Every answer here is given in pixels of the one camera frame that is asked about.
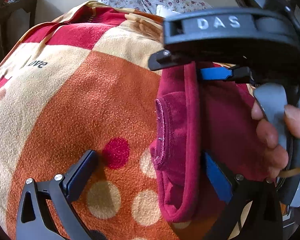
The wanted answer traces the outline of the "person's right hand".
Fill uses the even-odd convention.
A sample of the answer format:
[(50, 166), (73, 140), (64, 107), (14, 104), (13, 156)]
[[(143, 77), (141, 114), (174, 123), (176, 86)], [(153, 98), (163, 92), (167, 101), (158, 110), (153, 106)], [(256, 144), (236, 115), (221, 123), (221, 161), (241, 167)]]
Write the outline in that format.
[[(276, 178), (288, 164), (288, 153), (279, 145), (279, 134), (276, 128), (266, 120), (257, 102), (253, 105), (251, 117), (258, 121), (256, 134), (265, 145), (263, 158), (268, 177)], [(283, 117), (291, 134), (300, 139), (300, 108), (286, 105)]]

